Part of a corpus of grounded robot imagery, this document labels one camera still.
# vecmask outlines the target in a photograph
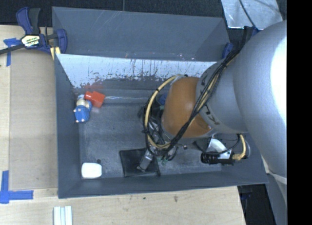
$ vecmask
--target gray box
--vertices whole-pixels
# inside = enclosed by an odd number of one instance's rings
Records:
[[[221,59],[229,42],[223,19],[53,8],[53,28],[64,28],[69,44],[55,58],[59,198],[267,182],[250,137],[250,158],[233,166],[206,165],[199,151],[179,150],[159,164],[161,176],[123,177],[119,151],[145,147],[137,112],[166,78],[200,76]],[[85,91],[107,98],[87,123],[77,124],[73,109]],[[98,159],[102,177],[82,179],[81,164]]]

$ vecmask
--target red object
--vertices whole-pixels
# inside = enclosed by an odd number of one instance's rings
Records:
[[[95,107],[101,107],[104,101],[105,95],[100,94],[96,91],[91,92],[86,92],[84,94],[84,99],[90,100],[92,105]]]

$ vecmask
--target table surface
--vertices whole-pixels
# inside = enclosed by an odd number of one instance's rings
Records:
[[[22,36],[18,26],[0,25],[5,38]],[[17,56],[29,51],[12,53]],[[9,169],[11,68],[0,56],[0,173]],[[0,224],[53,224],[53,207],[72,206],[73,224],[210,224],[245,225],[237,187],[58,199],[57,188],[34,190],[34,199],[0,204]]]

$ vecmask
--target bin floor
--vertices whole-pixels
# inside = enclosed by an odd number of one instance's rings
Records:
[[[101,161],[102,178],[123,177],[119,152],[145,148],[142,119],[138,112],[151,90],[106,90],[101,108],[92,108],[90,119],[79,124],[81,163]],[[179,149],[174,160],[162,164],[162,175],[220,171],[220,165],[200,161],[198,150]]]

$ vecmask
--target clamp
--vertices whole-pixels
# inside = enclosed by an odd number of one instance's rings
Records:
[[[58,47],[61,53],[65,53],[67,48],[67,36],[64,29],[57,29],[56,34],[41,34],[38,27],[38,16],[40,8],[24,7],[17,11],[16,19],[19,26],[25,31],[25,35],[20,39],[21,44],[0,50],[0,55],[17,49],[36,49],[49,55],[52,53],[53,47],[49,45],[49,40],[58,38]]]

